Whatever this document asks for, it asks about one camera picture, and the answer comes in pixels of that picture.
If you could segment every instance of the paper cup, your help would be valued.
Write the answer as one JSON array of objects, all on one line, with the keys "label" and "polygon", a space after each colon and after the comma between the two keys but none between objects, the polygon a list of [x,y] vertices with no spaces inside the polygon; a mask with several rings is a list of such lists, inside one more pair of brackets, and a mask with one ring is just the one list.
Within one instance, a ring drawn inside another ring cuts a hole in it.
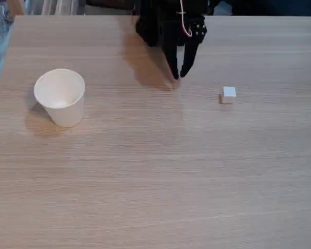
[{"label": "paper cup", "polygon": [[53,121],[73,127],[84,117],[85,83],[82,76],[68,69],[55,69],[42,75],[34,87],[36,100]]}]

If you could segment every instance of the wood grain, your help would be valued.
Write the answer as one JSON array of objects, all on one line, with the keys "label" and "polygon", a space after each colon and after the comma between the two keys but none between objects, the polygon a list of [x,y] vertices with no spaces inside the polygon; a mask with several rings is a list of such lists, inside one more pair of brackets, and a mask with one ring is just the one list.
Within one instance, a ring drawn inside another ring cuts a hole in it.
[{"label": "wood grain", "polygon": [[[207,18],[180,82],[134,21],[17,17],[0,84],[0,248],[311,249],[311,18]],[[57,67],[87,85],[72,129],[31,94]],[[223,86],[234,105],[219,105]]]}]

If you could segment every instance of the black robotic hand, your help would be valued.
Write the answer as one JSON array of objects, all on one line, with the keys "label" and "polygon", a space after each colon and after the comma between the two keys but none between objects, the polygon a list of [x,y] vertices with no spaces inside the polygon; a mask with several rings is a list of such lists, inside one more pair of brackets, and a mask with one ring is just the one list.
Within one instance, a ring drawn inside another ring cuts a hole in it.
[{"label": "black robotic hand", "polygon": [[198,46],[207,32],[203,13],[208,0],[142,0],[137,33],[150,46],[160,45],[175,79],[177,46],[185,45],[185,56],[180,72],[185,77],[193,66]]}]

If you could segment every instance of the wire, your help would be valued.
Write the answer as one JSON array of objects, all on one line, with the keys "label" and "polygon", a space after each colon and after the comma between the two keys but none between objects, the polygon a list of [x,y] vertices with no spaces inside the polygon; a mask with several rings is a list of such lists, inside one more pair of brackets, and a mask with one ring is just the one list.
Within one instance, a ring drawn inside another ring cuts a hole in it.
[{"label": "wire", "polygon": [[182,29],[183,29],[183,32],[188,36],[188,37],[192,37],[192,32],[191,30],[189,30],[189,32],[186,30],[186,27],[185,27],[185,12],[183,10],[183,0],[180,0],[180,3],[181,3],[181,16],[182,16]]}]

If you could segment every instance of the white cube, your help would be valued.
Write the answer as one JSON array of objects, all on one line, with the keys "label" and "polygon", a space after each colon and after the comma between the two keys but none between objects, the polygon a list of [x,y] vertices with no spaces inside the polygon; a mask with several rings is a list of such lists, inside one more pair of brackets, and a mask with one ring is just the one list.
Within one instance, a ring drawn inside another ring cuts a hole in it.
[{"label": "white cube", "polygon": [[236,98],[236,89],[235,87],[223,87],[221,103],[222,104],[232,104]]}]

